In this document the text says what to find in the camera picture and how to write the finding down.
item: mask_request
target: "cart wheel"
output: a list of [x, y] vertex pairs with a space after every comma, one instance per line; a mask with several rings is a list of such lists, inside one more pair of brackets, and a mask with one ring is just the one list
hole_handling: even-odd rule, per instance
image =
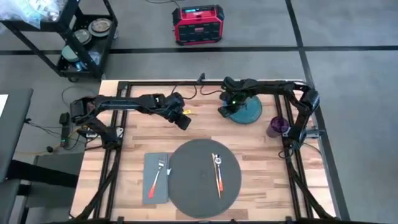
[[75, 83], [75, 82], [78, 82], [78, 81], [79, 81], [79, 78], [70, 77], [70, 78], [68, 78], [68, 80], [69, 80], [70, 82], [72, 82], [72, 83]]
[[113, 39], [116, 40], [117, 38], [119, 38], [119, 30], [116, 30], [114, 35], [113, 35]]

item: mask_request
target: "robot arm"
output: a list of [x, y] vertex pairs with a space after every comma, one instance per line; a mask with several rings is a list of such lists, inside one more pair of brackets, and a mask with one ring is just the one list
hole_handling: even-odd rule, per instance
[[[295, 124], [288, 133], [291, 146], [294, 146], [295, 143], [298, 143], [299, 147], [302, 145], [306, 136], [305, 127], [308, 119], [319, 106], [318, 92], [307, 85], [297, 84], [295, 82], [269, 81], [259, 83], [250, 78], [234, 81], [232, 78], [226, 77], [221, 88], [225, 90], [225, 92], [220, 95], [220, 99], [226, 102], [226, 106], [218, 108], [218, 111], [225, 118], [236, 113], [244, 106], [244, 102], [248, 97], [253, 97], [257, 94], [286, 96], [293, 106], [298, 109], [298, 116]], [[294, 90], [303, 92], [299, 100], [295, 97]]]
[[137, 110], [144, 114], [157, 114], [182, 130], [186, 130], [191, 119], [183, 114], [184, 100], [179, 93], [168, 97], [163, 94], [142, 95], [137, 98], [96, 96], [84, 97], [70, 104], [72, 122], [86, 125], [101, 136], [104, 148], [119, 146], [119, 138], [114, 128], [106, 127], [98, 114], [105, 110]]

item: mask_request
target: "fork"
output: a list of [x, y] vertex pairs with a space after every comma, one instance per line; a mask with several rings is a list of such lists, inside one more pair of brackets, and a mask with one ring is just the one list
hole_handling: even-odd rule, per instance
[[156, 173], [154, 183], [152, 184], [152, 187], [150, 188], [150, 191], [149, 191], [149, 195], [148, 195], [149, 198], [153, 198], [155, 195], [157, 178], [159, 176], [160, 170], [164, 167], [164, 162], [165, 162], [165, 160], [163, 158], [159, 158], [157, 173]]

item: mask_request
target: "round gray plate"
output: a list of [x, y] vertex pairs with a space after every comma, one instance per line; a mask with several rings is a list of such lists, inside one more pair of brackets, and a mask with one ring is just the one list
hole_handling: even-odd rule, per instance
[[[224, 192], [218, 198], [211, 153], [222, 158], [221, 176]], [[184, 214], [208, 218], [227, 210], [241, 188], [241, 169], [234, 154], [223, 144], [210, 139], [196, 139], [180, 146], [171, 156], [169, 197]]]

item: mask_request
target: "black metal frame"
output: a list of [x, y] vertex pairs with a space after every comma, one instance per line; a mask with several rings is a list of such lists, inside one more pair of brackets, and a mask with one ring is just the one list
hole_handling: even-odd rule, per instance
[[[126, 90], [126, 96], [129, 96], [131, 94], [131, 89], [133, 86], [165, 86], [165, 85], [192, 86], [192, 85], [197, 85], [197, 84], [198, 83], [196, 81], [150, 81], [150, 80], [148, 80], [148, 81], [141, 81], [141, 82], [119, 82], [117, 96], [121, 96], [122, 90]], [[209, 80], [209, 81], [205, 81], [203, 84], [204, 85], [212, 85], [212, 86], [221, 86], [222, 81]], [[286, 108], [286, 112], [287, 112], [287, 120], [291, 125], [293, 123], [292, 109], [290, 107], [289, 101], [286, 98], [284, 98], [284, 101], [285, 101], [285, 108]], [[279, 96], [275, 96], [275, 105], [276, 105], [278, 116], [283, 116], [282, 115], [282, 105], [280, 103]], [[112, 126], [114, 126], [116, 124], [117, 115], [118, 115], [118, 112], [114, 111], [113, 116], [112, 116], [112, 121], [111, 121]], [[122, 119], [121, 119], [121, 126], [123, 128], [126, 127], [126, 122], [127, 122], [127, 111], [123, 111], [123, 115], [122, 115]], [[330, 143], [325, 138], [320, 139], [320, 142], [321, 142], [321, 145], [324, 145], [324, 146], [330, 145]], [[288, 147], [286, 144], [285, 137], [282, 138], [282, 143], [283, 143], [284, 149], [287, 149]], [[328, 151], [327, 153], [332, 155], [330, 147], [323, 147], [322, 149], [323, 149], [322, 150], [323, 153], [326, 153], [326, 151]], [[321, 209], [321, 208], [320, 208], [319, 204], [317, 203], [317, 201], [315, 200], [315, 198], [311, 195], [311, 193], [307, 189], [307, 183], [306, 183], [306, 179], [305, 179], [305, 171], [303, 168], [300, 151], [294, 152], [294, 157], [295, 157], [295, 161], [297, 164], [298, 172], [296, 172], [294, 169], [294, 166], [292, 163], [293, 157], [289, 156], [289, 151], [285, 150], [284, 152], [285, 152], [285, 157], [286, 157], [286, 160], [285, 160], [286, 168], [287, 168], [287, 173], [288, 173], [288, 177], [289, 177], [290, 193], [292, 196], [295, 217], [297, 219], [302, 217], [302, 214], [300, 211], [300, 206], [299, 206], [299, 197], [298, 197], [297, 188], [296, 188], [296, 184], [297, 184], [298, 187], [303, 192], [303, 200], [305, 203], [305, 210], [307, 213], [307, 217], [313, 218], [312, 206], [314, 207], [315, 210], [317, 208], [318, 209]], [[114, 161], [117, 162], [118, 165], [119, 165], [120, 156], [121, 156], [121, 153], [116, 153], [115, 159], [114, 159]], [[100, 185], [104, 182], [106, 173], [108, 172], [109, 157], [110, 157], [110, 152], [107, 151], [105, 154], [103, 167], [102, 167], [102, 171], [101, 171], [101, 179], [99, 182]], [[335, 167], [334, 160], [331, 160], [331, 161], [326, 160], [325, 163], [326, 163], [325, 164], [326, 167]], [[339, 182], [337, 175], [331, 176], [330, 178], [337, 183]], [[111, 186], [110, 186], [110, 190], [109, 190], [109, 194], [108, 194], [108, 203], [106, 205], [105, 218], [111, 218], [114, 193], [116, 190], [116, 188], [115, 188], [116, 181], [117, 181], [117, 173], [116, 173], [115, 178], [111, 182]], [[337, 204], [342, 203], [345, 205], [344, 196], [342, 196], [342, 195], [339, 195], [339, 196], [340, 196], [339, 198], [336, 198], [336, 197], [334, 198], [335, 200], [338, 200]], [[95, 207], [95, 212], [94, 212], [93, 218], [99, 218], [100, 209], [101, 209], [101, 201], [99, 201], [99, 203]], [[344, 210], [344, 207], [336, 207], [336, 212], [337, 212], [337, 214], [345, 214], [345, 213], [348, 214], [348, 211]]]
[[[60, 77], [67, 78], [94, 78], [101, 80], [104, 74], [104, 67], [106, 59], [108, 58], [109, 49], [113, 41], [118, 26], [118, 20], [111, 8], [109, 0], [103, 0], [109, 15], [84, 15], [80, 10], [79, 1], [68, 0], [59, 19], [53, 21], [42, 21], [41, 29], [37, 29], [23, 21], [0, 21], [2, 22], [16, 37], [18, 37], [26, 46], [28, 46], [32, 53], [38, 55], [56, 74]], [[76, 16], [73, 28], [69, 28], [73, 16]], [[107, 18], [112, 21], [109, 35], [103, 38], [93, 37], [88, 45], [83, 46], [75, 37], [73, 32], [79, 29], [87, 29], [91, 21], [98, 18]], [[56, 32], [65, 41], [66, 45], [77, 54], [82, 63], [87, 67], [87, 70], [78, 71], [72, 63], [68, 62], [64, 57], [60, 56], [58, 63], [55, 65], [51, 60], [45, 56], [45, 52], [39, 50], [21, 31], [28, 32]], [[101, 54], [99, 64], [95, 64], [93, 59], [88, 54], [90, 49], [95, 49]]]

